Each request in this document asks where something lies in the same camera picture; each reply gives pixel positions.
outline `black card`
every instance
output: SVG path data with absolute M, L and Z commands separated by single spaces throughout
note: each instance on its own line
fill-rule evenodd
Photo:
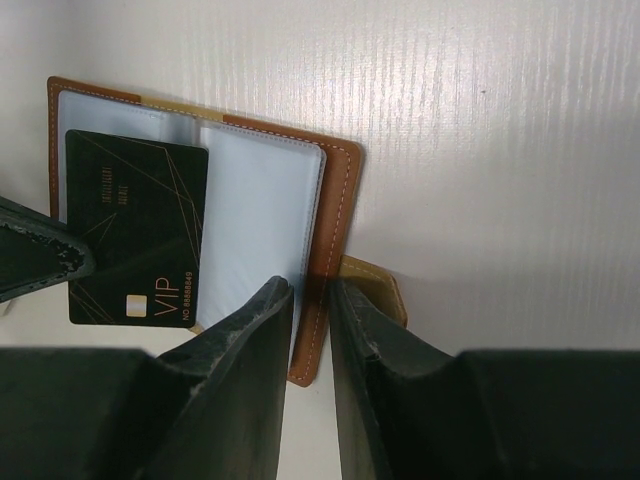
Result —
M 71 130 L 67 225 L 96 273 L 69 283 L 78 324 L 195 324 L 205 149 Z

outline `brown leather edge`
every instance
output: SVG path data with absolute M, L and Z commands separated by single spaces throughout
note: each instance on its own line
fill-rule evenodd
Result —
M 47 95 L 49 99 L 49 209 L 51 217 L 58 218 L 58 97 L 64 90 L 109 98 L 125 103 L 140 105 L 140 96 L 97 87 L 60 77 L 49 77 Z
M 339 276 L 353 282 L 378 310 L 407 328 L 407 310 L 398 282 L 391 273 L 377 265 L 343 255 Z
M 327 285 L 340 268 L 340 257 L 350 225 L 360 176 L 360 147 L 328 137 L 258 120 L 224 116 L 225 123 L 318 145 L 327 156 L 318 201 L 319 221 L 313 232 L 305 299 L 293 350 L 289 380 L 302 387 L 313 381 L 327 331 Z

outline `table surface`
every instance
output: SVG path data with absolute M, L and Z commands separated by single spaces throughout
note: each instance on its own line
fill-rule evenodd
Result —
M 421 338 L 636 348 L 640 4 L 627 0 L 0 0 L 0 195 L 46 212 L 57 74 L 355 140 L 347 253 L 397 274 Z M 9 345 L 186 332 L 77 327 L 65 287 Z M 289 385 L 279 478 L 340 477 L 328 351 Z

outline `card chip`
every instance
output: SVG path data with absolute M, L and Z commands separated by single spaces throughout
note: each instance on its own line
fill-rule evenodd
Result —
M 147 316 L 147 296 L 127 295 L 127 317 Z

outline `white wood grain surface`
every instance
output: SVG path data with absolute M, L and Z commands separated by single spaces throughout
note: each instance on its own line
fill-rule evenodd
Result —
M 398 274 L 420 337 L 638 348 L 639 9 L 0 0 L 0 194 L 47 209 L 50 74 L 339 135 L 367 152 L 348 253 Z M 289 389 L 283 479 L 339 478 L 328 360 Z

